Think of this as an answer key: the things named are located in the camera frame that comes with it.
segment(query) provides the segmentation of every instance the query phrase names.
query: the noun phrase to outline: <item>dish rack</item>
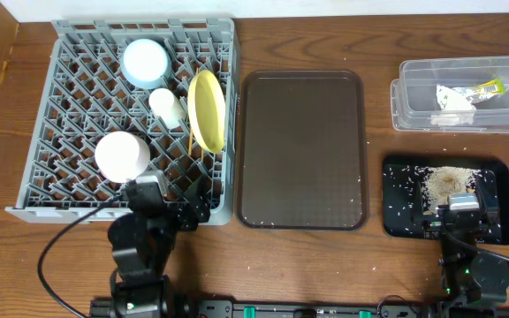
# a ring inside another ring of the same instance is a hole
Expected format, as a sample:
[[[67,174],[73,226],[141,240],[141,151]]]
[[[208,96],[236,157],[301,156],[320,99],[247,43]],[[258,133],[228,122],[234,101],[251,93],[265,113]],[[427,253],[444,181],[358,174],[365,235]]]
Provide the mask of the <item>dish rack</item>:
[[[159,19],[156,21],[53,21],[58,40],[34,126],[33,138],[15,207],[5,210],[30,223],[71,223],[123,185],[105,178],[94,159],[95,146],[107,133],[126,131],[144,139],[151,150],[148,170],[170,180],[169,204],[185,204],[182,194],[201,176],[208,178],[210,225],[232,217],[235,115],[239,100],[240,48],[230,19]],[[225,147],[201,155],[196,141],[187,145],[189,122],[169,130],[148,106],[151,90],[131,85],[119,60],[138,39],[157,41],[168,52],[169,88],[186,109],[196,72],[212,71],[225,96]],[[131,213],[126,201],[88,218],[111,221]]]

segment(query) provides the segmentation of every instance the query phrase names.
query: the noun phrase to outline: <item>white bowl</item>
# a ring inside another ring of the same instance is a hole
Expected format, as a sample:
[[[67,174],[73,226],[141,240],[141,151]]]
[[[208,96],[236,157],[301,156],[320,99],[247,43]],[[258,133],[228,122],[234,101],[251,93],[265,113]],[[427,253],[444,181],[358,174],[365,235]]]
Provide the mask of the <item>white bowl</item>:
[[[95,147],[95,162],[110,181],[135,180],[148,167],[150,150],[145,140],[129,132],[112,132]]]
[[[149,39],[140,39],[127,45],[121,57],[121,72],[133,85],[155,89],[162,85],[162,77],[168,75],[171,60],[164,48]]]

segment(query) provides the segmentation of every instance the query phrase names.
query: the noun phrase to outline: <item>white wall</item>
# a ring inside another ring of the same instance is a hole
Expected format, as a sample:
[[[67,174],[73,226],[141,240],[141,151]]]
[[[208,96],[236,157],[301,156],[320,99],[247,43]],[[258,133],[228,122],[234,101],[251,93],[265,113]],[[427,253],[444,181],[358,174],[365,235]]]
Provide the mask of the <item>white wall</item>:
[[[0,0],[18,22],[509,12],[509,0]]]

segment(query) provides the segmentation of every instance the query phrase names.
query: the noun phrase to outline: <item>yellow plastic plate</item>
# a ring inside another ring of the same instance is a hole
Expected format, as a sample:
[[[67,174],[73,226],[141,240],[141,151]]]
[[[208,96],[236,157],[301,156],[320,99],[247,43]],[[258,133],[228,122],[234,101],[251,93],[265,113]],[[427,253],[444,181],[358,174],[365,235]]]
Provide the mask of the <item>yellow plastic plate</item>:
[[[192,79],[187,110],[194,136],[205,151],[219,153],[224,147],[225,99],[215,75],[201,71]]]

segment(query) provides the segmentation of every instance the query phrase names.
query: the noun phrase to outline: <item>plastic storage container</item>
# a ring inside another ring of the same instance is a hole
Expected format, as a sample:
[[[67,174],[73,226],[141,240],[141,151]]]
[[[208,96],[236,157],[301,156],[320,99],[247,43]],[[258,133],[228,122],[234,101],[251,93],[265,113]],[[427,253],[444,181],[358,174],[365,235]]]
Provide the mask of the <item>plastic storage container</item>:
[[[471,110],[442,112],[437,103],[437,84],[472,87],[500,78],[505,94],[475,103],[473,124],[434,125],[432,116],[459,117]],[[394,128],[401,131],[509,133],[509,57],[472,57],[406,61],[400,78],[391,83]]]
[[[201,175],[209,180],[211,218],[232,218],[235,111],[239,101],[239,41],[230,19],[155,21],[54,21],[58,40],[34,125],[31,146],[15,207],[6,210],[32,223],[70,223],[120,192],[103,176],[95,146],[107,133],[126,131],[148,144],[148,170],[163,170],[172,204]],[[171,58],[169,88],[186,108],[187,90],[197,71],[212,71],[225,96],[224,150],[205,154],[194,143],[187,153],[189,123],[169,129],[148,106],[151,91],[122,76],[120,58],[138,39],[161,44]],[[115,202],[88,221],[111,221],[131,210]]]

